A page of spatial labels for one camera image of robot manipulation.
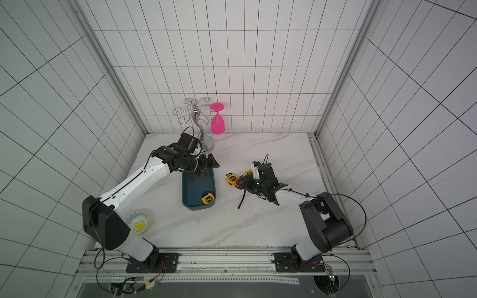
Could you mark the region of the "aluminium mounting rail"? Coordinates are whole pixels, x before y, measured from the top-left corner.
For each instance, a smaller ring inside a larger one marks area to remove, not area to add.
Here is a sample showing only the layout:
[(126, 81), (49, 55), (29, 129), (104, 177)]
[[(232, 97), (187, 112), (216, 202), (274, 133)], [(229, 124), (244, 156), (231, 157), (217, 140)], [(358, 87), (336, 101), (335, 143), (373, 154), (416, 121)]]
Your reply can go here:
[(103, 254), (87, 251), (75, 279), (82, 283), (145, 284), (158, 282), (273, 282), (298, 284), (303, 276), (339, 277), (344, 283), (353, 276), (375, 276), (377, 270), (366, 250), (335, 249), (308, 266), (298, 268), (290, 260), (287, 248), (172, 248), (161, 251), (160, 263), (147, 271), (118, 252)]

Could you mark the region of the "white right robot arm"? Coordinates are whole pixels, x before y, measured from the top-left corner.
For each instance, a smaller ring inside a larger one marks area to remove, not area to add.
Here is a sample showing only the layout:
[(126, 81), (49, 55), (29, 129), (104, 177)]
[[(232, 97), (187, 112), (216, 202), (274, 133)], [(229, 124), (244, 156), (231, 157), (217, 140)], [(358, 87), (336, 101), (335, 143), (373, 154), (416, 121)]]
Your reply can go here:
[(296, 265), (309, 263), (315, 257), (330, 252), (354, 235), (354, 229), (332, 194), (317, 196), (300, 193), (279, 183), (270, 164), (242, 176), (236, 187), (277, 206), (285, 206), (303, 216), (308, 236), (294, 244), (291, 257)]

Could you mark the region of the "small yellow 2m tape measure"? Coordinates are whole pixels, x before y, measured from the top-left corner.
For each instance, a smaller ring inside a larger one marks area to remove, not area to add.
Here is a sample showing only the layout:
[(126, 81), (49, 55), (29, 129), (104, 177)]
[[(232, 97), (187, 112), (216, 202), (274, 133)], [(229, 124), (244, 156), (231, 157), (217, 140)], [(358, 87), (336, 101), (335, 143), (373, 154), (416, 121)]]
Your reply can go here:
[(234, 173), (227, 173), (226, 174), (226, 181), (230, 184), (230, 185), (235, 185), (236, 181), (237, 181), (237, 175), (234, 174)]

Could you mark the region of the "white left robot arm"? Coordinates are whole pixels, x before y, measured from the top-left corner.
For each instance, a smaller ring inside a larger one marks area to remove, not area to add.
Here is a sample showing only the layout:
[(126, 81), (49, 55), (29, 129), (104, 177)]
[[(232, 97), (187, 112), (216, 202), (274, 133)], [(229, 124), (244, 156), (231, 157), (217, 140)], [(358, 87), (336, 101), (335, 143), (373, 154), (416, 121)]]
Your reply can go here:
[(174, 171), (201, 174), (218, 168), (213, 154), (194, 156), (178, 144), (154, 150), (146, 163), (112, 190), (82, 203), (83, 230), (104, 250), (117, 250), (139, 262), (149, 262), (156, 247), (131, 231), (123, 221), (131, 205), (161, 179)]

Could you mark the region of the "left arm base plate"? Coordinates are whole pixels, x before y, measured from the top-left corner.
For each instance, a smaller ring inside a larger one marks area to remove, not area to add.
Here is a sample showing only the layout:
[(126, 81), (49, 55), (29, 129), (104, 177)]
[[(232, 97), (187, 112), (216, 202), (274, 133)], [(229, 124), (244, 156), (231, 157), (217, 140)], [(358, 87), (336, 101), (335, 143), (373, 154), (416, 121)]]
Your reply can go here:
[(131, 257), (125, 271), (139, 274), (175, 273), (179, 256), (179, 253), (152, 252), (145, 261)]

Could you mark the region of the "yellow patterned cup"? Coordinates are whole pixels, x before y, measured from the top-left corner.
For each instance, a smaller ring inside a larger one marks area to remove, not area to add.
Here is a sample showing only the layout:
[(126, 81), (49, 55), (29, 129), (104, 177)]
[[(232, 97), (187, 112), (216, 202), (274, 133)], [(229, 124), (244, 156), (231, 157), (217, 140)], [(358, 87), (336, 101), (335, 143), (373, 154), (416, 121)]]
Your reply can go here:
[(136, 209), (125, 215), (122, 220), (137, 235), (143, 234), (149, 226), (149, 214), (146, 210)]

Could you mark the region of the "chrome glass holder stand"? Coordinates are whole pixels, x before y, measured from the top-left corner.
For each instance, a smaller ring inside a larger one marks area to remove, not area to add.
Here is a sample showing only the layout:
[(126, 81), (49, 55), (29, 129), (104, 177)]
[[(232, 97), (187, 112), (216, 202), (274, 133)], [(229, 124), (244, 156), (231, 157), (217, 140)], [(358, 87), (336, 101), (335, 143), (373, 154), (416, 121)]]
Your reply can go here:
[(210, 123), (209, 118), (202, 112), (202, 108), (210, 109), (212, 99), (204, 97), (200, 99), (187, 98), (183, 102), (185, 108), (175, 108), (173, 115), (178, 118), (181, 125), (192, 123), (192, 127), (199, 129), (197, 139), (201, 141), (202, 152), (211, 153), (215, 147), (215, 141), (210, 135), (207, 135), (206, 126)]

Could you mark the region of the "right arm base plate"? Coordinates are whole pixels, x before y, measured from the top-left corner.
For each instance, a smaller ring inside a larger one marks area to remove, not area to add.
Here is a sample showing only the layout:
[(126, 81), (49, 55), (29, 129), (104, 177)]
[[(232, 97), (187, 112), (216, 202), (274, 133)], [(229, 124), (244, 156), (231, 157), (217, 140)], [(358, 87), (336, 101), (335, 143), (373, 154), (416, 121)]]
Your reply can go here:
[(325, 264), (321, 255), (308, 261), (294, 253), (273, 253), (270, 257), (277, 273), (324, 273)]

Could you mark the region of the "pink plastic wine glass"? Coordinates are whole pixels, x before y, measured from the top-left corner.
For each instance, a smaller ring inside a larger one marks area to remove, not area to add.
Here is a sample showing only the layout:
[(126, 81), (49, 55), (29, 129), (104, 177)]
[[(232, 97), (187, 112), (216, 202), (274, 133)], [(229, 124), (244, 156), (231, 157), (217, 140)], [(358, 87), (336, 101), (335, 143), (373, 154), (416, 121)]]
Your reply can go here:
[(224, 109), (225, 106), (222, 103), (211, 104), (212, 112), (216, 113), (211, 121), (211, 132), (215, 135), (221, 135), (226, 130), (225, 121), (220, 115), (220, 112), (222, 112)]

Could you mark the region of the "orange black tape measure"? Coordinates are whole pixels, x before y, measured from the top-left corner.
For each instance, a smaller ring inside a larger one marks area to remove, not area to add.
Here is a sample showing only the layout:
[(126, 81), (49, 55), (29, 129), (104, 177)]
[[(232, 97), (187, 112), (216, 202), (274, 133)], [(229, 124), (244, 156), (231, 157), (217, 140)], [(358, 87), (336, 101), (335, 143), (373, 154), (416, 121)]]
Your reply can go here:
[(234, 185), (237, 189), (245, 189), (246, 188), (246, 186), (245, 186), (246, 182), (247, 182), (246, 177), (241, 176), (235, 181)]

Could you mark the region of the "dark teal storage box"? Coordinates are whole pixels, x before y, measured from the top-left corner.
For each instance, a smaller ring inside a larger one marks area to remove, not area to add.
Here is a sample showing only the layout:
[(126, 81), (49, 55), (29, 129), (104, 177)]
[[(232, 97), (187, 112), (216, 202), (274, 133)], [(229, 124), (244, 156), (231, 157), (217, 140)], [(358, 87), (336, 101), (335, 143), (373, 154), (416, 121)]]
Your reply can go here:
[[(188, 173), (182, 174), (182, 203), (191, 211), (198, 211), (212, 207), (216, 202), (216, 184), (214, 170), (208, 170), (209, 174), (205, 178), (197, 181), (190, 181)], [(212, 192), (215, 201), (212, 204), (204, 205), (201, 198), (204, 194)]]

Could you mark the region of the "yellow black tape measure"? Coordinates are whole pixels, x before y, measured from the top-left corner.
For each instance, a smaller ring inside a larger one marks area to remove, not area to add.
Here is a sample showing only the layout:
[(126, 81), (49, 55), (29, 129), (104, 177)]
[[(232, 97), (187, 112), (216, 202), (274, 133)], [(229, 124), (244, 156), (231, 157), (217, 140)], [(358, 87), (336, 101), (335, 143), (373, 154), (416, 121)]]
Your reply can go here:
[(215, 195), (212, 192), (204, 194), (201, 198), (204, 205), (212, 204), (215, 201)]

